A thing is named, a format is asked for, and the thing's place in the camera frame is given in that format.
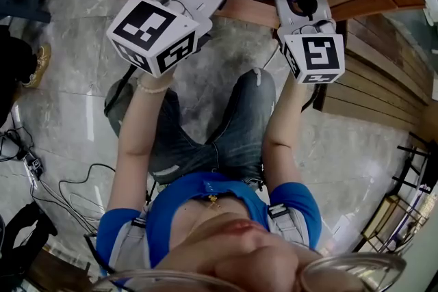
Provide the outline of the small tracker device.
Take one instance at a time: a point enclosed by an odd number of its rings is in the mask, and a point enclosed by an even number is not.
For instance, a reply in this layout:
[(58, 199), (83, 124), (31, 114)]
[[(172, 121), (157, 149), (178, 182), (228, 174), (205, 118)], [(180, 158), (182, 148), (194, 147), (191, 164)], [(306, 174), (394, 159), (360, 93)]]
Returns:
[(30, 171), (30, 174), (39, 181), (44, 173), (44, 167), (40, 158), (35, 156), (32, 152), (28, 152), (25, 156), (25, 165)]

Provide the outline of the clear rimmed glasses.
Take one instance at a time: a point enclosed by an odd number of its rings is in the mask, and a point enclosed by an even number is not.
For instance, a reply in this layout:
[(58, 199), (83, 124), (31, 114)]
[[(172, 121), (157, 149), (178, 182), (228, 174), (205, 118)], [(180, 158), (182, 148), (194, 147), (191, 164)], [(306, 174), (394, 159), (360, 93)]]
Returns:
[[(402, 275), (406, 262), (393, 254), (360, 252), (320, 258), (304, 267), (292, 292), (386, 292)], [(136, 270), (108, 275), (86, 292), (247, 292), (195, 273)]]

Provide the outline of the dark wooden slat platform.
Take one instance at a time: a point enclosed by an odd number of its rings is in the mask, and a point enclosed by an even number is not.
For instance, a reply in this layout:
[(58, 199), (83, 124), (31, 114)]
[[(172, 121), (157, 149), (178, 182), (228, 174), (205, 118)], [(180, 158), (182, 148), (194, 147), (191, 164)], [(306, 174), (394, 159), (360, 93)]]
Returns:
[(414, 131), (432, 98), (433, 74), (383, 15), (340, 21), (345, 72), (320, 88), (313, 108), (404, 131)]

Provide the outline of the person's blue shirt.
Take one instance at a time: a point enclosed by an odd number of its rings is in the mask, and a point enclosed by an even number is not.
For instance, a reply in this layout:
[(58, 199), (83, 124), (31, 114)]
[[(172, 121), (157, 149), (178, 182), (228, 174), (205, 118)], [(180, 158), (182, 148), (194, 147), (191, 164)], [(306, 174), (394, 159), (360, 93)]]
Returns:
[(100, 220), (96, 255), (104, 275), (154, 268), (169, 252), (170, 227), (177, 209), (188, 200), (232, 195), (250, 218), (291, 243), (315, 249), (322, 231), (318, 205), (302, 183), (279, 185), (269, 203), (242, 181), (214, 172), (187, 174), (169, 184), (148, 206), (112, 209)]

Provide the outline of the black metal rack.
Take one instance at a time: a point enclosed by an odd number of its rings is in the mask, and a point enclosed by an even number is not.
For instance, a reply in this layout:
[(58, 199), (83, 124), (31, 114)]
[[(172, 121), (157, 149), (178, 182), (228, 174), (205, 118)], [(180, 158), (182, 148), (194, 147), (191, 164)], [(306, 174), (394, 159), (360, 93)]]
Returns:
[[(396, 185), (397, 190), (399, 190), (402, 185), (406, 185), (429, 195), (438, 183), (438, 143), (435, 140), (427, 142), (412, 132), (410, 132), (409, 135), (414, 140), (423, 144), (425, 151), (420, 151), (413, 146), (409, 148), (397, 146), (397, 149), (407, 153), (407, 158), (404, 161), (400, 176), (393, 176), (392, 179), (398, 184)], [(413, 165), (413, 159), (416, 155), (424, 158), (425, 164), (421, 170)], [(414, 173), (418, 175), (416, 184), (406, 181), (409, 170), (413, 170)]]

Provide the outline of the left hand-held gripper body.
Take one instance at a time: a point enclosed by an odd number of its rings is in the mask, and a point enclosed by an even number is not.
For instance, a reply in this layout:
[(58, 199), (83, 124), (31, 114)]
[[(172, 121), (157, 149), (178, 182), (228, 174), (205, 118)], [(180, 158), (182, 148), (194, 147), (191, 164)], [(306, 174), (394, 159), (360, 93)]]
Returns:
[(128, 0), (106, 35), (119, 56), (158, 78), (197, 52), (212, 21), (182, 0)]

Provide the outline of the person's left leg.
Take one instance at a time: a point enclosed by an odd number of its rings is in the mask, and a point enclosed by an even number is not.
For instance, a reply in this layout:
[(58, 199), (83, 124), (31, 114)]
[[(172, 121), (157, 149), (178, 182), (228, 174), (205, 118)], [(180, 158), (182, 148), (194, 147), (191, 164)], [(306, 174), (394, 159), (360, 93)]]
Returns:
[(160, 185), (194, 172), (219, 169), (214, 145), (195, 142), (181, 126), (179, 97), (167, 89), (157, 120), (149, 173)]

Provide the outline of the thin frame shelf rack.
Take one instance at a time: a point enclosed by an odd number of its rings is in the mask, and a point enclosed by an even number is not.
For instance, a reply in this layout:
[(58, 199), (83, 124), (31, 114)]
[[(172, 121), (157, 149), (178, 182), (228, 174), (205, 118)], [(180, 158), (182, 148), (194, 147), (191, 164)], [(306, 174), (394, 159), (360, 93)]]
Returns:
[(362, 230), (362, 239), (355, 251), (403, 254), (428, 221), (420, 212), (420, 199), (418, 196), (410, 204), (397, 195), (385, 197)]

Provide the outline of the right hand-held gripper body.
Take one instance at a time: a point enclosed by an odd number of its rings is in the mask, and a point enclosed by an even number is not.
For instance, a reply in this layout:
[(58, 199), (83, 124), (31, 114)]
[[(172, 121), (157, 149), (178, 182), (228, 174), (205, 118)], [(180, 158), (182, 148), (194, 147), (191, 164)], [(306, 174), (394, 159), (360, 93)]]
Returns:
[(319, 20), (277, 30), (281, 53), (299, 84), (325, 84), (345, 72), (344, 41), (332, 20)]

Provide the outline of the person's right forearm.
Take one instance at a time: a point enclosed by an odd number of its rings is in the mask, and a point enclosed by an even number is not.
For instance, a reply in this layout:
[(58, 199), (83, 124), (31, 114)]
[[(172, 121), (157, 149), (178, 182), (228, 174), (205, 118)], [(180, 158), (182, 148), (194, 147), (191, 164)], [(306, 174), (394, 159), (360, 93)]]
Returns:
[(288, 74), (266, 128), (263, 139), (264, 158), (273, 155), (277, 148), (296, 149), (306, 91), (306, 85), (299, 84), (292, 73)]

